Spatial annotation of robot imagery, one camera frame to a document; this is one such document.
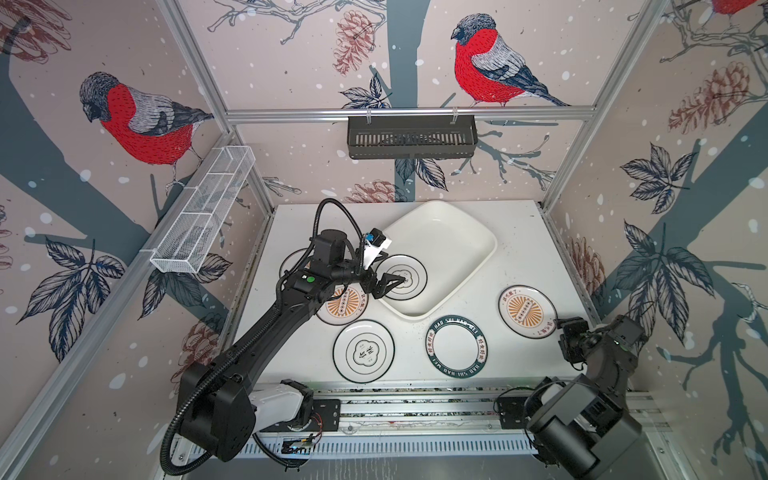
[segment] bird wing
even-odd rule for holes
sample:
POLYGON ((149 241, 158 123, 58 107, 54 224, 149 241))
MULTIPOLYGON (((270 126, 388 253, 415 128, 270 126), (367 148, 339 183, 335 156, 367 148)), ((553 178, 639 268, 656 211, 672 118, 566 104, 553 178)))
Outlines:
POLYGON ((486 53, 471 57, 472 64, 483 76, 504 82, 515 76, 525 66, 525 59, 507 46, 501 35, 496 35, 496 41, 486 53))
POLYGON ((136 113, 128 122, 128 128, 140 135, 159 137, 172 131, 174 103, 165 95, 145 94, 128 87, 136 104, 136 113))

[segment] white tray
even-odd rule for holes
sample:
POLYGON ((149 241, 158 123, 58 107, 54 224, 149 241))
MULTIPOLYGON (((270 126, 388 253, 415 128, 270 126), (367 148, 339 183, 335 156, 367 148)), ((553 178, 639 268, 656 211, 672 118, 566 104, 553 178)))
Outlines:
POLYGON ((384 229, 389 255, 410 255, 427 270, 424 290, 410 300, 382 298, 403 319, 432 315, 472 278, 496 251, 496 236, 463 210, 439 200, 427 202, 384 229))

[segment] white plate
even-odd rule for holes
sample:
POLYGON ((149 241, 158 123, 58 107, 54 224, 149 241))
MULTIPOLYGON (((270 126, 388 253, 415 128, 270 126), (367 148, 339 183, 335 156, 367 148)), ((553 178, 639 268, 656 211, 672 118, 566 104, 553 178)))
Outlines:
POLYGON ((433 200, 384 229, 392 240, 391 255, 419 259, 429 272, 429 284, 410 300, 381 301, 406 320, 432 315, 472 278, 496 251, 496 236, 482 223, 451 204, 433 200))
POLYGON ((408 255, 392 255, 376 267, 376 276, 382 273, 399 275, 406 279, 397 287, 391 289, 386 297, 392 300, 410 300, 416 297, 427 286, 427 270, 416 258, 408 255))
MULTIPOLYGON (((338 285, 333 296, 343 290, 344 285, 338 285)), ((330 325, 346 325, 360 318, 367 306, 368 295, 362 291, 359 283, 352 283, 340 298, 325 302, 317 311, 317 318, 330 325)))
POLYGON ((488 344, 482 331, 474 322, 458 315, 435 320, 427 331, 425 347, 432 365, 456 379, 477 374, 488 359, 488 344))
POLYGON ((529 339, 543 339, 555 330, 558 312, 542 292, 525 285, 513 285, 498 298, 498 312, 504 323, 529 339))
POLYGON ((333 344, 333 362, 342 377, 368 383, 389 370, 395 358, 392 335, 381 323, 360 320, 341 331, 333 344))

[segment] plate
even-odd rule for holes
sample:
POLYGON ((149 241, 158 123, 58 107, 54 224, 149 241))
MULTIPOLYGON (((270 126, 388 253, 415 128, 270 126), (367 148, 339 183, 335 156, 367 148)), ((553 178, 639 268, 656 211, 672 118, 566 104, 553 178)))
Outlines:
POLYGON ((391 300, 410 300, 423 292, 427 286, 427 269, 410 255, 387 257, 376 268, 376 275, 381 277, 381 273, 404 276, 406 279, 386 294, 391 300))
POLYGON ((476 375, 488 359, 488 344, 471 320, 458 315, 438 318, 429 327, 427 356, 440 372, 456 379, 476 375))
MULTIPOLYGON (((333 296, 343 290, 344 285, 338 285, 333 296)), ((317 311, 317 317, 330 325, 346 325, 360 318, 367 306, 368 294, 362 291, 359 283, 352 283, 340 298, 325 302, 317 311)))
POLYGON ((354 383, 372 382, 389 370, 395 358, 392 335, 379 322, 358 320, 341 331, 333 344, 333 363, 354 383))
POLYGON ((546 295, 535 288, 513 285, 498 298, 498 312, 504 323, 529 339, 543 339, 556 330, 558 312, 546 295))

